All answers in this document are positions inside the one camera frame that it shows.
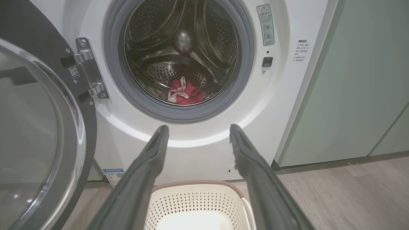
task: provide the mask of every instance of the perforated basket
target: perforated basket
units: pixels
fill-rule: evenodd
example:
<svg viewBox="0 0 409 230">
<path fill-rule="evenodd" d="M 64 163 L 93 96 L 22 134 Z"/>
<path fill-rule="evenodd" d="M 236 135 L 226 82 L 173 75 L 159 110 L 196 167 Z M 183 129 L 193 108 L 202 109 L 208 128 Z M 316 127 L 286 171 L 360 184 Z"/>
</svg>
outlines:
<svg viewBox="0 0 409 230">
<path fill-rule="evenodd" d="M 243 194 L 224 181 L 189 181 L 154 188 L 144 230 L 256 230 Z"/>
</svg>

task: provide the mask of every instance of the red cloth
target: red cloth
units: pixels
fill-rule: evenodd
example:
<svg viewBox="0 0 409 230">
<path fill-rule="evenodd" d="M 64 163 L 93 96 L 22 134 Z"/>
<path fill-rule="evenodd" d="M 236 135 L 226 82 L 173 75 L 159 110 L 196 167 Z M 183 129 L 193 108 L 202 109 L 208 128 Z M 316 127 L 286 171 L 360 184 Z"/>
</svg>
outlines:
<svg viewBox="0 0 409 230">
<path fill-rule="evenodd" d="M 182 84 L 180 83 L 179 79 L 175 79 L 172 83 L 171 90 L 176 90 L 177 88 L 180 88 Z M 176 104 L 179 105 L 190 105 L 190 104 L 196 104 L 199 102 L 202 102 L 204 100 L 203 97 L 203 91 L 199 89 L 198 87 L 193 86 L 190 81 L 187 81 L 186 83 L 186 89 L 176 91 L 176 92 L 170 92 L 171 95 L 177 92 L 184 92 L 188 95 L 188 98 L 182 97 L 180 95 L 176 96 Z"/>
</svg>

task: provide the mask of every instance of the front-load washing machine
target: front-load washing machine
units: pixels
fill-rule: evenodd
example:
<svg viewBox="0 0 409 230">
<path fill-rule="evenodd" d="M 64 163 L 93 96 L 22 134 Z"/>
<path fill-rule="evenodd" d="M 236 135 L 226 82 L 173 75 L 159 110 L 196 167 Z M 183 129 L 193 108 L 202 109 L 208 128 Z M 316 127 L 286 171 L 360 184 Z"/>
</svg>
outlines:
<svg viewBox="0 0 409 230">
<path fill-rule="evenodd" d="M 105 95 L 95 101 L 95 159 L 102 170 L 126 171 L 156 128 L 169 126 L 157 184 L 241 178 L 229 144 L 230 124 L 239 124 L 271 164 L 301 83 L 312 74 L 306 77 L 306 70 L 314 67 L 323 45 L 317 37 L 328 30 L 324 16 L 330 21 L 336 5 L 328 0 L 32 2 L 72 50 L 81 52 L 84 38 L 92 50 Z M 77 38 L 83 39 L 76 44 Z M 203 92 L 202 101 L 168 101 L 173 81 L 181 77 Z"/>
<path fill-rule="evenodd" d="M 156 184 L 241 178 L 230 124 L 271 164 L 336 4 L 0 1 L 2 226 L 61 228 L 94 158 L 115 186 L 163 124 Z"/>
</svg>

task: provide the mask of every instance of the floor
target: floor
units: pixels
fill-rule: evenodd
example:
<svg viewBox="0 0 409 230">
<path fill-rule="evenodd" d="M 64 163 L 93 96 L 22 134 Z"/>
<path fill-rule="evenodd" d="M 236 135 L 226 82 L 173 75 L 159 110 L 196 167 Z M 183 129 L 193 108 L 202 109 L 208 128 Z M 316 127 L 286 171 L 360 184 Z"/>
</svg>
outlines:
<svg viewBox="0 0 409 230">
<path fill-rule="evenodd" d="M 277 172 L 315 229 L 409 229 L 409 156 Z M 248 199 L 246 182 L 234 182 Z M 64 230 L 86 229 L 112 191 L 88 183 Z"/>
</svg>

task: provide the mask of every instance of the blue label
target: blue label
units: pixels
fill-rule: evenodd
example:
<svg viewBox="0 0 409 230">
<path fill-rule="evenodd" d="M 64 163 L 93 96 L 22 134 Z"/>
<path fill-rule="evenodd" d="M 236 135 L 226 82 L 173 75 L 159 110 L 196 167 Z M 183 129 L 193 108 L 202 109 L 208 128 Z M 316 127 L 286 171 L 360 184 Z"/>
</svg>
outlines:
<svg viewBox="0 0 409 230">
<path fill-rule="evenodd" d="M 104 169 L 103 171 L 105 173 L 106 178 L 109 180 L 109 183 L 111 183 L 112 187 L 115 187 L 118 184 L 118 182 L 122 179 L 122 177 L 125 175 L 123 169 Z"/>
</svg>

